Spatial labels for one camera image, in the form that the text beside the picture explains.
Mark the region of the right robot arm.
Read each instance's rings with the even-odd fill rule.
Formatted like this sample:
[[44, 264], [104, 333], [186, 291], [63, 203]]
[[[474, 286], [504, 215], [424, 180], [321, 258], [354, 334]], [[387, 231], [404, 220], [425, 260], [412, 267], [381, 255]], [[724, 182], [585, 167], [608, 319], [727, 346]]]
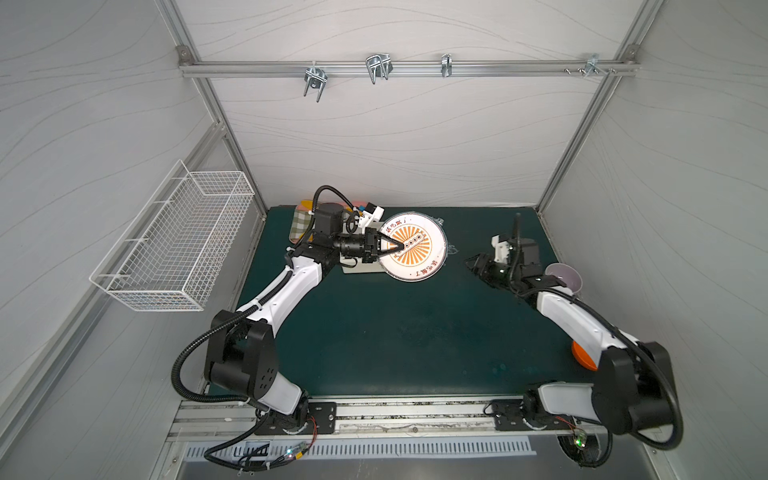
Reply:
[[512, 293], [571, 339], [594, 376], [587, 383], [545, 381], [525, 396], [523, 418], [537, 428], [546, 417], [567, 416], [631, 435], [662, 450], [678, 446], [684, 420], [671, 357], [657, 342], [625, 333], [578, 296], [580, 275], [570, 266], [543, 266], [532, 239], [495, 236], [492, 253], [465, 265], [486, 285]]

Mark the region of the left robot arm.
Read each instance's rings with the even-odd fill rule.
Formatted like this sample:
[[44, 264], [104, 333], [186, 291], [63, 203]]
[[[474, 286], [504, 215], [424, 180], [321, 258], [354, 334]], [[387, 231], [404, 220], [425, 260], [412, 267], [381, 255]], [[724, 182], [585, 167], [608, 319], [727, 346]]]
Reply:
[[372, 224], [383, 212], [371, 203], [353, 210], [334, 203], [318, 205], [312, 225], [287, 252], [281, 275], [238, 309], [245, 317], [226, 326], [236, 314], [222, 310], [212, 320], [211, 326], [220, 330], [207, 341], [204, 378], [271, 412], [285, 431], [301, 431], [307, 422], [308, 394], [279, 372], [277, 333], [302, 298], [342, 259], [369, 264], [404, 249], [400, 241], [382, 246], [388, 236]]

